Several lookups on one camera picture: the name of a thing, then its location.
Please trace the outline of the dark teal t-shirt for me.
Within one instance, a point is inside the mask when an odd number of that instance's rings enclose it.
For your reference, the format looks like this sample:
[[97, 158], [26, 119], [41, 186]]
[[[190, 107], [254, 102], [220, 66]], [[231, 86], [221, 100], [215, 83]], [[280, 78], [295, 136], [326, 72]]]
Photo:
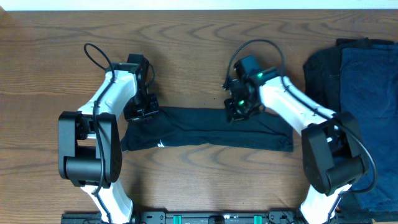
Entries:
[[152, 118], [129, 123], [121, 149], [202, 144], [292, 152], [293, 129], [273, 114], [229, 122], [222, 109], [163, 107]]

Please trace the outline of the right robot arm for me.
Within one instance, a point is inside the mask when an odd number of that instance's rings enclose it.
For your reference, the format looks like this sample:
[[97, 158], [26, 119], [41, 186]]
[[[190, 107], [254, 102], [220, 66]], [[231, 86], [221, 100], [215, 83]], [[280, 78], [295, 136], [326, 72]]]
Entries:
[[227, 75], [224, 104], [232, 121], [248, 119], [264, 106], [276, 112], [302, 140], [303, 170], [310, 184], [295, 223], [337, 223], [341, 199], [375, 167], [351, 113], [327, 109], [297, 89], [283, 70], [238, 65]]

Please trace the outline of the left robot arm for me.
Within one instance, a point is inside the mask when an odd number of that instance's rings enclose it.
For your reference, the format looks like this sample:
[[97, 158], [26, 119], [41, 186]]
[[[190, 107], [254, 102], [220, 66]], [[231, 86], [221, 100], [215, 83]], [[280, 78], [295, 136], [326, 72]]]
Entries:
[[58, 118], [58, 171], [86, 192], [99, 209], [96, 218], [70, 218], [72, 223], [131, 223], [133, 201], [119, 179], [122, 149], [118, 120], [148, 120], [159, 104], [148, 92], [146, 60], [114, 63], [90, 101]]

